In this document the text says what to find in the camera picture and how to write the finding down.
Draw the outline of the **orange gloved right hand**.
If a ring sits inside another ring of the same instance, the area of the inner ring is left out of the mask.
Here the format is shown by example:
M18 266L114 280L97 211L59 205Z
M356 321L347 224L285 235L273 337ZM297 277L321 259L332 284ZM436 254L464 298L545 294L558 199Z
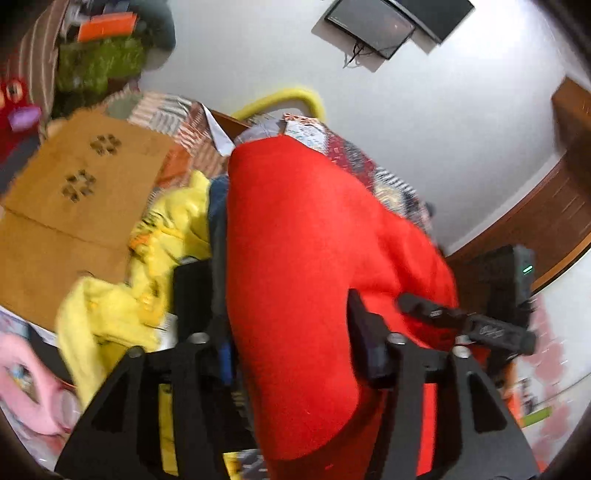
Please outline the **orange gloved right hand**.
M485 363L485 372L494 383L520 427L523 426L521 411L521 398L519 394L519 381L517 378L516 358L509 358L499 349L493 349L488 354Z

